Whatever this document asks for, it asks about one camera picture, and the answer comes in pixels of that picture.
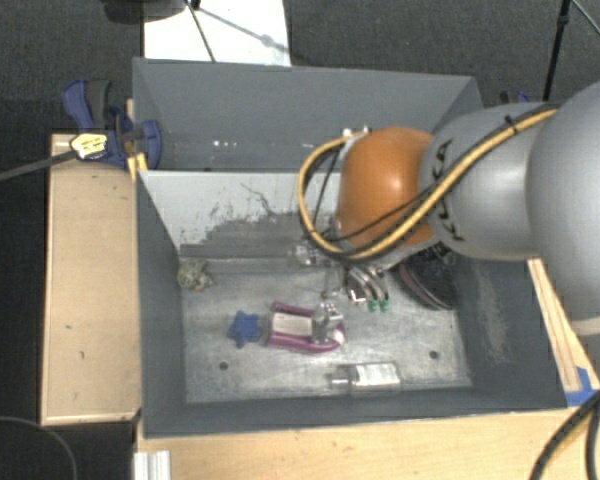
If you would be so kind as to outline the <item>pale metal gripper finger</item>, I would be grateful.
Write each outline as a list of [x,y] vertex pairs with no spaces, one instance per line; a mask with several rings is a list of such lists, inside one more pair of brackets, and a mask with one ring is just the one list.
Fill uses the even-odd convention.
[[329,268],[331,260],[315,245],[296,242],[291,247],[291,258],[302,268]]
[[343,314],[331,303],[321,303],[311,316],[311,342],[325,344],[330,334],[344,320]]

